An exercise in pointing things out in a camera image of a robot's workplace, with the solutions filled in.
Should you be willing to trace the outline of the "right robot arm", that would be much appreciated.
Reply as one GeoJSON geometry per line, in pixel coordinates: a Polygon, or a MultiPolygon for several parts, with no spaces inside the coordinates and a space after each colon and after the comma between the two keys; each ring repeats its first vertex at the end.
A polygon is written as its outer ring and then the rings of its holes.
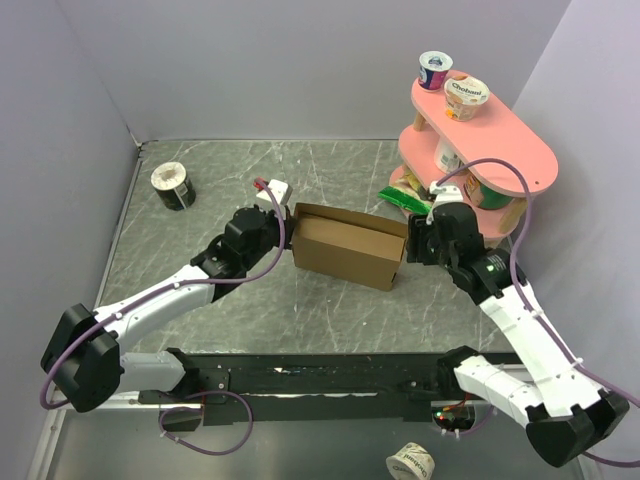
{"type": "Polygon", "coordinates": [[[509,341],[531,377],[525,383],[479,352],[459,347],[440,360],[437,386],[446,397],[476,395],[521,425],[538,455],[561,467],[606,439],[629,401],[583,373],[569,359],[533,290],[503,249],[489,249],[476,215],[464,202],[435,207],[408,222],[407,260],[439,265],[509,341]]]}

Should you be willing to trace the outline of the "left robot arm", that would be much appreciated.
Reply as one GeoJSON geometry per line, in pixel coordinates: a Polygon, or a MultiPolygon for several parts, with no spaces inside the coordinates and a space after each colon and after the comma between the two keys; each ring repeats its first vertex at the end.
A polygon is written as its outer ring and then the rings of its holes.
{"type": "Polygon", "coordinates": [[[164,281],[111,305],[66,309],[45,349],[46,386],[64,403],[91,411],[112,395],[161,391],[174,401],[191,399],[198,370],[179,350],[139,354],[133,347],[168,322],[223,298],[253,281],[250,270],[270,251],[290,248],[295,220],[287,207],[235,212],[222,234],[164,281]]]}

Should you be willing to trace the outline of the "brown cardboard box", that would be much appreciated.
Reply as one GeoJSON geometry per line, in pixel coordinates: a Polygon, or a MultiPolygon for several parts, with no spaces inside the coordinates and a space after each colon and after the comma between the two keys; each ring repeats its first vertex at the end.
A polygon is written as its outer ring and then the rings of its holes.
{"type": "Polygon", "coordinates": [[[407,225],[311,203],[295,207],[297,268],[387,292],[403,260],[407,225]]]}

